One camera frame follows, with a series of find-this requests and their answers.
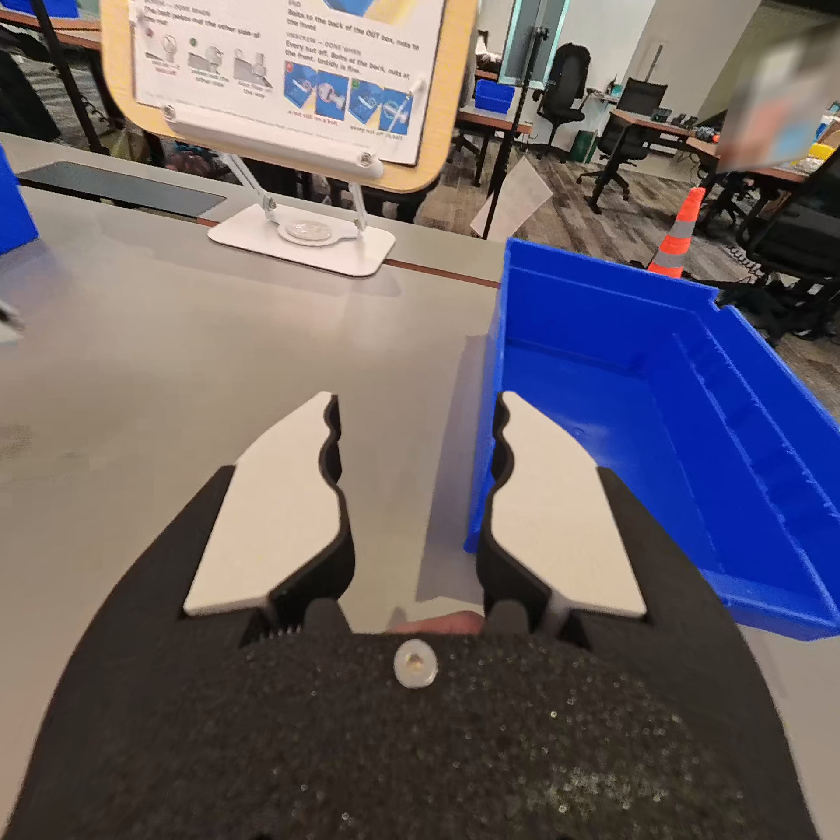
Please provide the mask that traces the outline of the instruction sheet on stand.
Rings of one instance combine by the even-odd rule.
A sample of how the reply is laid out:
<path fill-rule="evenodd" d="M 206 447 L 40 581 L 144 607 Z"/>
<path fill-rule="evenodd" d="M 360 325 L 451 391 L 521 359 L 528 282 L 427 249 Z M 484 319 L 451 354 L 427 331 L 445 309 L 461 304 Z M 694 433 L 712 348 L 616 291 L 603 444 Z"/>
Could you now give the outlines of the instruction sheet on stand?
<path fill-rule="evenodd" d="M 101 2 L 101 37 L 104 73 L 108 89 L 124 114 L 144 130 L 161 137 L 183 140 L 219 153 L 238 154 L 273 165 L 335 177 L 388 193 L 414 193 L 429 186 L 440 174 L 448 156 L 451 135 L 460 109 L 461 91 L 471 51 L 478 2 L 445 2 L 433 78 L 427 93 L 424 132 L 417 163 L 384 164 L 378 180 L 338 171 L 330 166 L 297 163 L 273 158 L 219 141 L 195 139 L 178 133 L 164 120 L 158 108 L 138 103 L 133 95 L 133 52 L 130 24 L 131 2 Z"/>

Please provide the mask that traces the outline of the blue divided storage bin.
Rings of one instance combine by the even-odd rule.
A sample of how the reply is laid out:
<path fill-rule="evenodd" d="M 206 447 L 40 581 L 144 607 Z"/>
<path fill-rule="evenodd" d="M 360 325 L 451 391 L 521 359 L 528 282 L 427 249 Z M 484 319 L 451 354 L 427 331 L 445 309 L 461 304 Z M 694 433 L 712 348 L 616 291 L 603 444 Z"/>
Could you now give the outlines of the blue divided storage bin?
<path fill-rule="evenodd" d="M 39 231 L 1 147 L 1 256 L 36 241 Z"/>

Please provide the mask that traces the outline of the white panel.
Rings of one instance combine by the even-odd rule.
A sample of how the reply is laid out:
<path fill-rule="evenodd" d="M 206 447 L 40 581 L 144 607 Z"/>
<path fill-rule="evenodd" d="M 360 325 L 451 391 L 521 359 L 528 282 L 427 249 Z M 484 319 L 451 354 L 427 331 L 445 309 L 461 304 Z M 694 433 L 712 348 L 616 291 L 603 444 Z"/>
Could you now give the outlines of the white panel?
<path fill-rule="evenodd" d="M 523 156 L 510 169 L 502 183 L 488 233 L 485 231 L 493 196 L 487 198 L 470 223 L 470 228 L 484 239 L 504 242 L 516 234 L 552 196 L 550 185 L 537 172 L 530 159 Z"/>

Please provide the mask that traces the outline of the white instruction board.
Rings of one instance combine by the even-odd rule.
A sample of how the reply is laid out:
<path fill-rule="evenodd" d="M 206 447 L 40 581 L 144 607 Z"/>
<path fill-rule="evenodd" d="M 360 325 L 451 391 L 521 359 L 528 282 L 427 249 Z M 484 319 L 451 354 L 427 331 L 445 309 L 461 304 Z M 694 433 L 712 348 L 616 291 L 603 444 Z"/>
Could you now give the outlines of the white instruction board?
<path fill-rule="evenodd" d="M 378 180 L 414 165 L 445 2 L 131 2 L 133 95 L 178 133 Z"/>

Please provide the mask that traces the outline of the black light stand pole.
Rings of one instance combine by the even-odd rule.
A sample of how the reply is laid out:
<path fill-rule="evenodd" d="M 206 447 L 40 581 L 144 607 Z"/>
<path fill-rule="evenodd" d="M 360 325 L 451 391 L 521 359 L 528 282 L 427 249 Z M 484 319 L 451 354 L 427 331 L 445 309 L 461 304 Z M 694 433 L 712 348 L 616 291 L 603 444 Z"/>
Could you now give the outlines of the black light stand pole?
<path fill-rule="evenodd" d="M 522 111 L 524 108 L 526 91 L 530 87 L 534 66 L 539 56 L 542 44 L 548 37 L 548 33 L 548 28 L 544 26 L 534 27 L 532 30 L 530 53 L 528 55 L 526 72 L 522 80 L 521 95 L 518 100 L 518 105 L 514 112 L 513 119 L 511 121 L 511 127 L 509 129 L 506 129 L 502 136 L 502 141 L 497 154 L 496 163 L 494 165 L 493 172 L 490 178 L 490 189 L 487 196 L 488 200 L 490 201 L 490 204 L 487 210 L 485 225 L 481 233 L 481 239 L 483 240 L 488 240 L 490 234 L 492 222 L 499 201 L 499 196 L 501 194 L 501 188 L 507 177 L 508 162 L 513 142 L 519 134 L 519 125 L 521 121 Z"/>

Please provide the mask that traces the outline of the orange striped traffic cone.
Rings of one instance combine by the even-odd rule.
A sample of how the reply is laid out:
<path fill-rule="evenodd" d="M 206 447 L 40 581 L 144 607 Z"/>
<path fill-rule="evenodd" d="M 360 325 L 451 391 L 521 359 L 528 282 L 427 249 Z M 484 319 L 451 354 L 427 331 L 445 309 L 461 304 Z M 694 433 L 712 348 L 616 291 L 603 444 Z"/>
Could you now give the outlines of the orange striped traffic cone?
<path fill-rule="evenodd" d="M 689 190 L 671 229 L 648 263 L 647 271 L 674 279 L 683 276 L 686 256 L 705 196 L 706 190 L 703 187 Z"/>

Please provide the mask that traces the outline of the person's right hand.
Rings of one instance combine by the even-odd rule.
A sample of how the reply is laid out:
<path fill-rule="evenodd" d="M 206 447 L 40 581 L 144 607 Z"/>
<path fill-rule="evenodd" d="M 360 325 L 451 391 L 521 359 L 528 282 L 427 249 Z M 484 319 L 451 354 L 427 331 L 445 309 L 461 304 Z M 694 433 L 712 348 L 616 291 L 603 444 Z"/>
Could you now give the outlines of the person's right hand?
<path fill-rule="evenodd" d="M 388 629 L 392 635 L 405 637 L 473 636 L 484 628 L 486 619 L 475 611 L 464 610 L 416 621 L 404 621 Z"/>

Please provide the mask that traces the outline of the dark flat tablet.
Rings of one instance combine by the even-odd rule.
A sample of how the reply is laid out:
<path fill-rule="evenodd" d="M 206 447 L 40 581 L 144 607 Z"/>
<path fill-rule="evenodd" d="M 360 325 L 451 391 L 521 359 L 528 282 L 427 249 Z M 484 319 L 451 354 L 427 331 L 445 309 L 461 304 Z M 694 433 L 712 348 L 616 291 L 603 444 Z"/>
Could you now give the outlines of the dark flat tablet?
<path fill-rule="evenodd" d="M 22 186 L 45 192 L 190 219 L 202 217 L 225 200 L 213 193 L 68 161 L 22 171 L 17 179 Z"/>

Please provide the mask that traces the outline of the white document stand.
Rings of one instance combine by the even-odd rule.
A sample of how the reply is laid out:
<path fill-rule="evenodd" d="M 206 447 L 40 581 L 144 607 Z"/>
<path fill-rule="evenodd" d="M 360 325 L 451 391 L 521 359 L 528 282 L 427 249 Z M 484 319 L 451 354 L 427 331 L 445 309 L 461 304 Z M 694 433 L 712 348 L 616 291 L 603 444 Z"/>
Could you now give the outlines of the white document stand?
<path fill-rule="evenodd" d="M 223 153 L 223 160 L 258 201 L 212 228 L 213 242 L 351 278 L 371 277 L 391 254 L 396 237 L 369 223 L 360 184 L 350 184 L 355 217 L 349 221 L 279 205 L 242 158 Z"/>

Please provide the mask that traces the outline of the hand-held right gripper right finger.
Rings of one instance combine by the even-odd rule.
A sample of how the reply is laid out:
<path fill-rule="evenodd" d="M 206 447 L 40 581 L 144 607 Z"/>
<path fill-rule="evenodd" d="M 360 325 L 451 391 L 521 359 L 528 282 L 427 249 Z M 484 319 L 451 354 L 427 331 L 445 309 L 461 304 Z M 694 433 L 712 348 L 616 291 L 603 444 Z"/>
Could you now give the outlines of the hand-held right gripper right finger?
<path fill-rule="evenodd" d="M 577 439 L 515 392 L 493 416 L 490 486 L 476 571 L 489 612 L 517 602 L 559 635 L 572 612 L 647 614 L 598 466 Z"/>

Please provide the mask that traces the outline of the black office chair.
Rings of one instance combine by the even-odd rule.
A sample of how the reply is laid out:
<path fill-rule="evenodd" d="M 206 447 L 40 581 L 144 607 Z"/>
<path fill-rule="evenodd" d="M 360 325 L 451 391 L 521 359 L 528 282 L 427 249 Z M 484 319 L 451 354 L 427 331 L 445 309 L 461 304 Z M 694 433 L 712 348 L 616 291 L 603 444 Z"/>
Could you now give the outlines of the black office chair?
<path fill-rule="evenodd" d="M 553 139 L 560 126 L 585 119 L 582 108 L 575 108 L 574 103 L 585 96 L 591 60 L 589 50 L 581 45 L 567 43 L 557 48 L 537 110 L 538 116 L 551 123 L 549 139 L 538 152 L 538 161 L 549 154 L 562 161 L 568 157 L 566 152 L 553 151 Z"/>
<path fill-rule="evenodd" d="M 756 217 L 738 236 L 745 255 L 767 277 L 795 278 L 792 287 L 764 280 L 747 296 L 758 329 L 777 347 L 787 334 L 804 340 L 834 335 L 838 317 L 838 179 L 812 178 L 799 185 L 771 215 Z"/>
<path fill-rule="evenodd" d="M 611 113 L 608 125 L 621 130 L 638 128 L 662 133 L 661 125 L 653 120 L 653 115 L 658 110 L 666 90 L 666 85 L 629 78 Z"/>

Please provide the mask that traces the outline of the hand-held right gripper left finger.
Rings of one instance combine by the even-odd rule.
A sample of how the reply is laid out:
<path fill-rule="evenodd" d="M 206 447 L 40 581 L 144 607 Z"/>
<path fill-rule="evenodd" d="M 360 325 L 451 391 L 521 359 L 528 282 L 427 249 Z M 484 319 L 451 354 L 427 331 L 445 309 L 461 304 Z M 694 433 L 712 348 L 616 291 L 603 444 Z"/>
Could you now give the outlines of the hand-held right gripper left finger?
<path fill-rule="evenodd" d="M 236 460 L 183 611 L 257 610 L 301 627 L 309 606 L 336 602 L 354 577 L 347 502 L 339 486 L 340 402 L 319 392 Z"/>

